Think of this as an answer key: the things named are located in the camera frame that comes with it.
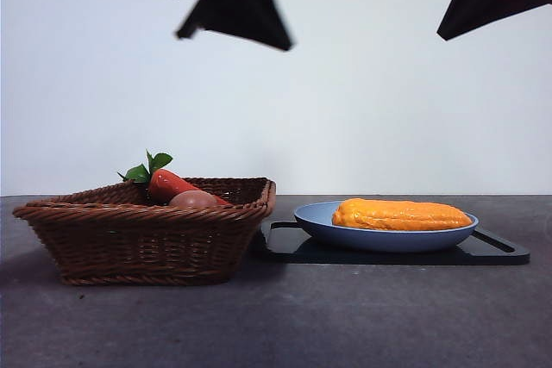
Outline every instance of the white wall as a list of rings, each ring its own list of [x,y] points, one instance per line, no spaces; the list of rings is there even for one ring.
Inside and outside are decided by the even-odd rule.
[[[279,194],[552,192],[552,7],[445,42],[450,0],[277,0],[288,53],[173,31],[196,0],[2,0],[2,194],[167,151]]]

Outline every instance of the brown wicker basket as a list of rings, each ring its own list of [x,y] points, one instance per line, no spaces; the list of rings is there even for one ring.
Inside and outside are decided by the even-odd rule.
[[[186,178],[233,203],[153,205],[144,187],[114,184],[14,210],[53,256],[66,284],[217,284],[237,270],[275,204],[266,178]]]

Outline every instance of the brown egg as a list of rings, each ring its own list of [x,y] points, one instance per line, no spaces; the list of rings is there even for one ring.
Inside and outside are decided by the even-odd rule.
[[[206,191],[188,190],[173,197],[169,202],[169,206],[203,209],[205,207],[216,206],[216,199]]]

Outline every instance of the plate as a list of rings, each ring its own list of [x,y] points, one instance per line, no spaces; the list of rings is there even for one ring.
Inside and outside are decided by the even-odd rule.
[[[377,230],[334,226],[331,217],[342,201],[305,204],[294,215],[303,230],[316,240],[353,249],[389,253],[420,253],[446,249],[465,240],[479,220],[465,213],[472,224],[463,228],[430,231]]]

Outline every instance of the yellow corn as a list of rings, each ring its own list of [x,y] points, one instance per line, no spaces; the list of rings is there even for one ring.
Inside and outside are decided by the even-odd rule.
[[[351,198],[332,216],[336,226],[380,230],[440,230],[472,223],[461,210],[447,204]]]

